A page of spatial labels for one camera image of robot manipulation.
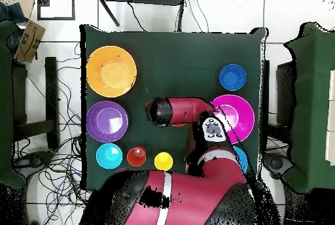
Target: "green tablecloth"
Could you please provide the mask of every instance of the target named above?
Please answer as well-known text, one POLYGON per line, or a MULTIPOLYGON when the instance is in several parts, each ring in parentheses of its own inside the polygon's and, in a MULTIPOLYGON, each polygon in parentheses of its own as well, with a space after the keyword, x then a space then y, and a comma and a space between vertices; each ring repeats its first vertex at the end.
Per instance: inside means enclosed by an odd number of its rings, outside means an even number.
POLYGON ((287 46, 296 60, 296 106, 291 157, 296 164, 284 178, 297 192, 335 189, 335 166, 325 160, 330 71, 335 69, 335 33, 319 25, 303 25, 287 46))
POLYGON ((117 169, 103 169, 96 162, 96 150, 102 143, 86 133, 86 188, 99 188, 113 173, 127 167, 129 149, 141 145, 147 160, 136 169, 155 169, 154 157, 161 151, 173 157, 172 171, 185 172, 187 126, 159 128, 149 123, 145 104, 154 97, 202 97, 213 100, 218 95, 231 94, 219 83, 222 67, 230 63, 241 65, 247 73, 244 87, 233 94, 244 97, 255 112, 255 126, 242 142, 251 165, 256 170, 258 154, 258 95, 261 71, 261 40, 264 28, 253 34, 222 33, 105 33, 91 26, 84 27, 86 56, 105 45, 117 45, 127 50, 135 60, 137 78, 133 88, 117 98, 97 95, 86 83, 86 111, 96 102, 111 100, 124 107, 128 114, 128 130, 115 144, 123 153, 117 169))

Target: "purple plate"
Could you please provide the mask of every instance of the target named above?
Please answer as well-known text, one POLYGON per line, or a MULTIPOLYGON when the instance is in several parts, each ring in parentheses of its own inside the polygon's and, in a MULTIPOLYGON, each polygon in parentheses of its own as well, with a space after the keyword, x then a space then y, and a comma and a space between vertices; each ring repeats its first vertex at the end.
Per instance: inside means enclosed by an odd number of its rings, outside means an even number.
POLYGON ((119 140, 127 130, 126 111, 112 101, 101 101, 93 106, 86 115, 87 132, 96 141, 112 143, 119 140))

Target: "blue bowl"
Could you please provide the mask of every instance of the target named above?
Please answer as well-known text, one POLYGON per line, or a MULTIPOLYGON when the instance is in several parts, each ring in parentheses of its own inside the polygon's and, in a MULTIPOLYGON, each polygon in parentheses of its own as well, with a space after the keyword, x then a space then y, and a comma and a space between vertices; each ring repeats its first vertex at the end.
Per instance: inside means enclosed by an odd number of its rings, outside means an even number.
POLYGON ((242 149, 240 149, 238 147, 233 147, 233 149, 235 150, 236 154, 238 155, 239 164, 240 164, 240 166, 242 168, 242 171, 244 173, 246 173, 247 169, 248 169, 247 155, 245 155, 244 151, 242 151, 242 149))
POLYGON ((114 143, 105 143, 97 149, 97 163, 105 169, 114 169, 122 162, 122 151, 114 143))
POLYGON ((241 66, 230 64, 222 68, 219 79, 223 88, 233 92, 245 84, 247 74, 241 66))

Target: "white floor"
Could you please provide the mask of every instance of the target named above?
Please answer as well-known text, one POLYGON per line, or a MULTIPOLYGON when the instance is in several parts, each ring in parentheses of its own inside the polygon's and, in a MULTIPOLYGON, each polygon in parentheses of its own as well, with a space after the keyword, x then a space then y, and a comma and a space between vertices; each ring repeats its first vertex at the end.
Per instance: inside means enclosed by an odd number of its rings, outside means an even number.
MULTIPOLYGON (((31 19, 37 22, 37 0, 31 19)), ((318 22, 326 29, 335 26, 334 0, 198 0, 203 13, 206 15, 209 31, 223 33, 249 33, 255 27, 267 27, 269 36, 266 41, 266 59, 270 60, 270 108, 269 111, 276 113, 276 83, 275 69, 280 63, 292 60, 289 51, 283 43, 294 39, 299 32, 300 25, 304 22, 318 22)), ((50 7, 41 9, 41 16, 66 17, 71 14, 69 7, 71 0, 50 0, 50 7)), ((27 67, 28 75, 36 86, 45 94, 44 58, 55 56, 58 61, 68 58, 77 58, 80 52, 75 47, 80 40, 79 25, 91 24, 101 30, 110 31, 141 31, 131 8, 126 3, 108 3, 109 8, 120 22, 116 27, 98 0, 75 0, 75 20, 42 20, 37 22, 46 28, 42 43, 38 49, 38 59, 33 60, 27 67)), ((178 7, 165 7, 159 5, 133 4, 135 13, 142 26, 147 31, 174 31, 178 7)), ((183 16, 183 31, 200 31, 194 20, 190 8, 203 31, 207 31, 204 17, 202 16, 196 0, 187 1, 183 16)), ((58 67, 72 66, 80 67, 80 60, 68 60, 59 62, 58 67)), ((65 68, 58 72, 58 77, 66 83, 72 91, 70 107, 78 114, 80 111, 80 73, 78 69, 65 68)), ((60 87, 69 94, 68 89, 60 84, 60 87)), ((60 92, 60 111, 68 119, 66 113, 66 99, 60 92)), ((38 121, 45 119, 45 98, 27 80, 27 121, 38 121)), ((269 114, 270 122, 275 123, 275 115, 269 114)), ((80 134, 80 128, 71 126, 72 136, 80 134)), ((61 141, 70 137, 69 130, 61 132, 61 141)), ((26 140, 19 143, 20 147, 26 144, 26 140)), ((36 150, 47 150, 46 137, 40 135, 31 138, 31 144, 25 149, 26 152, 36 150)), ((68 154, 70 145, 65 145, 60 154, 68 154)), ((274 196, 281 215, 285 210, 285 197, 283 187, 279 181, 274 181, 269 173, 263 168, 262 177, 274 196)), ((50 181, 41 175, 41 181, 46 186, 53 188, 50 181)), ((46 197, 50 191, 39 182, 39 174, 32 177, 27 193, 27 209, 30 220, 38 220, 40 224, 47 218, 46 197)), ((64 220, 74 210, 73 205, 61 206, 56 212, 61 216, 57 220, 50 220, 47 225, 64 225, 64 220)), ((75 209, 71 221, 66 225, 77 225, 79 223, 82 207, 75 209)))

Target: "yellow bowl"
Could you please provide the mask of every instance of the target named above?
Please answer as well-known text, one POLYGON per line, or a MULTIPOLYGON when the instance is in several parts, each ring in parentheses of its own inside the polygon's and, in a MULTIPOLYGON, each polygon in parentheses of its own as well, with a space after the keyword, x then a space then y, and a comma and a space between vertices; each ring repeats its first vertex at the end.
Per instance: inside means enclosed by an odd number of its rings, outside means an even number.
POLYGON ((86 65, 87 83, 93 91, 104 97, 125 94, 135 83, 136 73, 132 56, 117 46, 98 48, 86 65))
POLYGON ((173 159, 167 152, 159 153, 154 159, 154 166, 158 170, 168 171, 173 165, 173 159))

